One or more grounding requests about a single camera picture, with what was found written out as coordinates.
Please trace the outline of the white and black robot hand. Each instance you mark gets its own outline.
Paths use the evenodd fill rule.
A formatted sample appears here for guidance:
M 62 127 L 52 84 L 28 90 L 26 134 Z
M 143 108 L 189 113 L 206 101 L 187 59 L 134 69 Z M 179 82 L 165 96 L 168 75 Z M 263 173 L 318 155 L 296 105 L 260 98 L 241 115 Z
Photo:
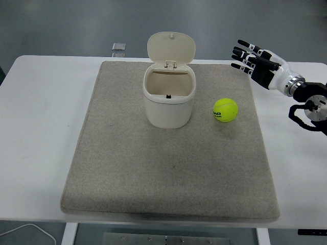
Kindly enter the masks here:
M 291 71 L 290 65 L 272 51 L 239 39 L 232 51 L 233 68 L 246 73 L 253 81 L 266 89 L 284 93 L 299 75 Z

